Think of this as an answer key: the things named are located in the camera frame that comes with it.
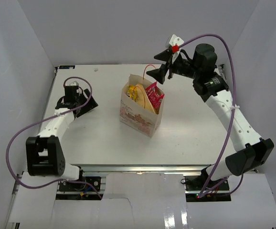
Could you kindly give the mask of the pink candy packet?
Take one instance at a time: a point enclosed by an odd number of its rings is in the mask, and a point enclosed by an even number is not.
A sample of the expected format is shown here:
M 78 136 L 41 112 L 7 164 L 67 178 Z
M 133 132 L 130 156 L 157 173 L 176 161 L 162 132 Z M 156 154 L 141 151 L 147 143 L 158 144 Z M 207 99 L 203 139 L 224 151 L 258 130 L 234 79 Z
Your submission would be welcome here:
M 159 110 L 165 94 L 157 87 L 157 82 L 149 85 L 145 91 L 154 109 Z

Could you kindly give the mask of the brown chips bag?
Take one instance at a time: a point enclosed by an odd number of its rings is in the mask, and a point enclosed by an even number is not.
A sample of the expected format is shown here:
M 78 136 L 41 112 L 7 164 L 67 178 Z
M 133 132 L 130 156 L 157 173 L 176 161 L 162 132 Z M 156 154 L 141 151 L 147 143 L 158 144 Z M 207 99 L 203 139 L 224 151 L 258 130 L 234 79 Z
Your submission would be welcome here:
M 154 114 L 157 114 L 157 111 L 151 104 L 142 84 L 140 84 L 140 83 L 136 84 L 136 86 L 134 88 L 134 92 L 136 94 L 136 98 L 134 100 L 138 105 L 142 106 L 144 109 L 146 109 Z

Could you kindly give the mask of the yellow m&m's packet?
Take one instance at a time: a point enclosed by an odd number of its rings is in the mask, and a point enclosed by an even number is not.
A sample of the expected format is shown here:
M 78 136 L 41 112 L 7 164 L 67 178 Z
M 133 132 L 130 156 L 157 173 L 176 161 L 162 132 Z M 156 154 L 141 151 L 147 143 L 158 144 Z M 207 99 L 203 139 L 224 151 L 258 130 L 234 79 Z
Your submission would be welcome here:
M 127 96 L 133 100 L 133 101 L 137 101 L 138 99 L 138 86 L 133 86 L 130 85 L 127 89 Z

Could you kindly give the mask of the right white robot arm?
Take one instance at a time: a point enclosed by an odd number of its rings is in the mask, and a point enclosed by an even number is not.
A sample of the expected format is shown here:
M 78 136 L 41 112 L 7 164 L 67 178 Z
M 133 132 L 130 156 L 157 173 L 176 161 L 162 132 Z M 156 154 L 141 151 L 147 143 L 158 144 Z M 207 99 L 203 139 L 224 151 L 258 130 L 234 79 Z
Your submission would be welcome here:
M 217 55 L 213 46 L 201 43 L 195 47 L 193 58 L 182 58 L 183 50 L 170 47 L 154 56 L 164 63 L 148 71 L 160 84 L 173 74 L 191 78 L 193 88 L 213 110 L 230 136 L 235 153 L 201 171 L 201 186 L 212 190 L 218 180 L 228 176 L 240 176 L 263 165 L 274 148 L 273 141 L 263 139 L 248 123 L 242 112 L 233 104 L 233 97 L 226 81 L 215 72 Z

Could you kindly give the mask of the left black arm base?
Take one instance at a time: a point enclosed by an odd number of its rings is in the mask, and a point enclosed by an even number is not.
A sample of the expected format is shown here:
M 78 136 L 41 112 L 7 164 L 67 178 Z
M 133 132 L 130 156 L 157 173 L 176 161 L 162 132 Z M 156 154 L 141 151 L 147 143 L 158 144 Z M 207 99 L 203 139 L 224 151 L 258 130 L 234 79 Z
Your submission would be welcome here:
M 56 200 L 101 200 L 104 193 L 104 177 L 85 172 L 80 167 L 79 183 L 59 182 Z

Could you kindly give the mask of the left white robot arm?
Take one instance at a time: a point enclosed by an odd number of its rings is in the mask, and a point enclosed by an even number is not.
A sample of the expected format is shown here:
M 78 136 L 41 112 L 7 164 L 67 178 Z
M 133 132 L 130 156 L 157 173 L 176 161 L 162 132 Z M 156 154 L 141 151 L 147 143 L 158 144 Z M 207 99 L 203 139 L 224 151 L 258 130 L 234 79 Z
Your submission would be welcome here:
M 80 167 L 66 163 L 61 139 L 70 123 L 98 106 L 88 89 L 78 85 L 64 87 L 64 96 L 55 107 L 56 118 L 35 137 L 26 140 L 27 169 L 30 176 L 58 177 L 70 180 L 75 190 L 82 190 L 86 178 Z

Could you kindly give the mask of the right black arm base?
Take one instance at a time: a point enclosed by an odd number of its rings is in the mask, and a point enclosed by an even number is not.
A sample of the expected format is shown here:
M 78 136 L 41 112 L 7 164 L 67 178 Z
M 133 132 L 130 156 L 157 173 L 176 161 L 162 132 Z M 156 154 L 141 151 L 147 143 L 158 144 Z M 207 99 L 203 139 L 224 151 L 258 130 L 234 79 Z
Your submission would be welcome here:
M 198 176 L 184 176 L 180 183 L 185 187 L 185 195 L 187 203 L 194 202 L 229 202 L 231 194 L 228 181 L 219 179 L 209 181 L 203 191 L 203 196 L 200 197 L 201 190 L 207 180 L 206 173 L 203 170 Z

